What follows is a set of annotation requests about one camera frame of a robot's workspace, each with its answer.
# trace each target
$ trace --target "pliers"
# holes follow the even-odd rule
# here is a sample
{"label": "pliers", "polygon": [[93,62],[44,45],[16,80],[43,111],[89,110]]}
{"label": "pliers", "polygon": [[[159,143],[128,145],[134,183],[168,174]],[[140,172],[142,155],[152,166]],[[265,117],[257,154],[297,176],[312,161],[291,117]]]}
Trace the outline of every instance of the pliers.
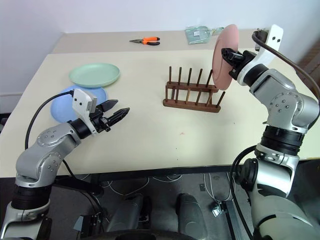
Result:
{"label": "pliers", "polygon": [[136,44],[147,44],[151,46],[157,46],[160,44],[160,42],[158,42],[159,40],[160,40],[160,37],[151,36],[151,37],[144,37],[143,39],[130,40],[129,42],[136,43]]}

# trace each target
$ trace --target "white wall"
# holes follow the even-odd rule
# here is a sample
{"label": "white wall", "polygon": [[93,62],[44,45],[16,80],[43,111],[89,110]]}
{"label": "white wall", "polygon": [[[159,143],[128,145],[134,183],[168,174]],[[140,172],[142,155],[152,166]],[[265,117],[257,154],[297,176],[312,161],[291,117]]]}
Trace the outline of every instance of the white wall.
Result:
{"label": "white wall", "polygon": [[[319,11],[319,0],[0,0],[0,96],[24,91],[63,32],[278,24],[284,28],[280,51],[298,61],[320,38]],[[0,101],[4,112],[8,103]]]}

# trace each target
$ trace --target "white bracket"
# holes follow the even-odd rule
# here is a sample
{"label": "white bracket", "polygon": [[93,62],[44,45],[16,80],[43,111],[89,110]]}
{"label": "white bracket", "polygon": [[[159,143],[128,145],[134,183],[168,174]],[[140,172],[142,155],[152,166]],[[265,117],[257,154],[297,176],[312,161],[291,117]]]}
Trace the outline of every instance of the white bracket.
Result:
{"label": "white bracket", "polygon": [[75,88],[73,92],[72,108],[78,117],[90,129],[94,136],[97,133],[96,128],[90,121],[89,114],[96,111],[97,97],[90,92]]}
{"label": "white bracket", "polygon": [[[264,29],[264,31],[268,32],[265,44],[273,48],[274,50],[279,50],[280,44],[282,42],[282,36],[284,34],[284,30],[278,25],[273,24],[269,29]],[[274,59],[275,55],[268,50],[260,47],[258,54],[254,57],[254,59],[249,62],[239,73],[237,77],[237,81],[241,86],[245,86],[244,78],[246,74],[256,65],[263,64],[265,66],[269,65],[271,61]]]}

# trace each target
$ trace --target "green plate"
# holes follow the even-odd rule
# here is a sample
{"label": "green plate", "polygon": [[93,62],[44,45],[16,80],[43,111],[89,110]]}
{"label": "green plate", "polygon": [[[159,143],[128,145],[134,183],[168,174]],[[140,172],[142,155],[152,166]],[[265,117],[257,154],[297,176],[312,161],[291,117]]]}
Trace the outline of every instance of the green plate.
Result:
{"label": "green plate", "polygon": [[109,63],[90,63],[76,67],[69,73],[71,82],[84,88],[99,88],[114,83],[120,70]]}

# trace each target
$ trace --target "white table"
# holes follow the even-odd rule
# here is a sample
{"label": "white table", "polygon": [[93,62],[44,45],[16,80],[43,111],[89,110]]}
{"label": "white table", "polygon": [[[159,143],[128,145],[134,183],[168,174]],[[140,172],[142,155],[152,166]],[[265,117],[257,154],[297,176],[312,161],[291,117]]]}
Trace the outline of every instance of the white table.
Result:
{"label": "white table", "polygon": [[[187,78],[189,68],[193,69],[192,82],[197,81],[199,69],[203,68],[201,82],[205,83],[212,55],[212,50],[205,49],[49,54],[0,135],[0,176],[16,175],[15,163],[24,150],[26,129],[39,105],[72,85],[68,73],[73,68],[96,62],[112,63],[121,72],[114,84],[105,87],[109,99],[119,100],[106,115],[127,107],[130,112],[110,132],[87,137],[66,157],[75,174],[231,165],[243,149],[260,142],[265,129],[262,122],[267,119],[267,110],[249,93],[248,87],[233,81],[219,113],[162,104],[169,66],[173,81],[178,79],[180,66],[182,80]],[[300,93],[312,95],[289,65],[275,59],[269,67],[290,78]],[[213,95],[213,103],[221,93]],[[48,104],[33,125],[29,145],[41,131],[57,124]],[[320,157],[320,149],[316,147],[319,133],[320,121],[305,136],[301,158]],[[58,174],[67,174],[64,166]]]}

